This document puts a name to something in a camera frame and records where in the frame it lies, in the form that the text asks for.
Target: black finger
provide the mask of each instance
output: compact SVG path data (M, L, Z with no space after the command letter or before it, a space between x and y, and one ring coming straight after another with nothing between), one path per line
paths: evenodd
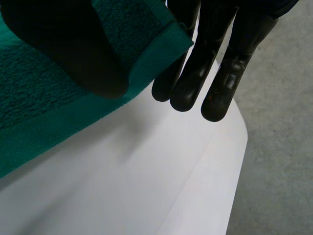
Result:
M224 118L253 53L277 21L262 13L242 8L238 11L228 49L202 104L201 113L205 119L219 121Z
M202 1L198 37L171 94L174 109L185 112L196 102L237 8L229 1Z
M186 27L186 33L192 38L197 14L200 6L199 0L168 0L168 8L176 16L180 23ZM152 96L155 100L165 102L176 84L182 70L187 53L182 55L168 69L160 74L152 86Z
M236 57L227 49L201 107L205 119L216 122L225 117L249 60L250 56Z
M170 94L179 78L185 58L186 53L154 80L152 96L155 100L165 102L170 99Z
M8 27L60 65L79 86L106 98L121 97L128 88L127 73L91 1L37 2L30 1L28 7L5 4L1 13Z

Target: fingertip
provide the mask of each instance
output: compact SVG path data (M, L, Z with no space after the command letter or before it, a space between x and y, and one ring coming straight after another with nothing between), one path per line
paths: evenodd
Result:
M228 107L229 104L214 102L212 96L207 95L201 106L201 114L208 121L218 122L226 116Z

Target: concrete floor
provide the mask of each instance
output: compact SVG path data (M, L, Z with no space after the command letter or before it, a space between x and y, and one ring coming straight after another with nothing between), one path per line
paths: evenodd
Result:
M249 141L227 235L313 235L312 0L260 44L235 99Z

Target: green towel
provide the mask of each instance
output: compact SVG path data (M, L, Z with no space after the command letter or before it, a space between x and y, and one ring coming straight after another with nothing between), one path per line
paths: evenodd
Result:
M160 0L94 0L130 87L118 100L78 87L0 20L0 178L118 109L192 42Z

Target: white surface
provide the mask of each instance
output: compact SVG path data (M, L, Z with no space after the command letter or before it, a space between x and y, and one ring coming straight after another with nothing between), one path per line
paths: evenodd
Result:
M0 235L224 235L246 147L224 120L158 103L151 87L1 180Z

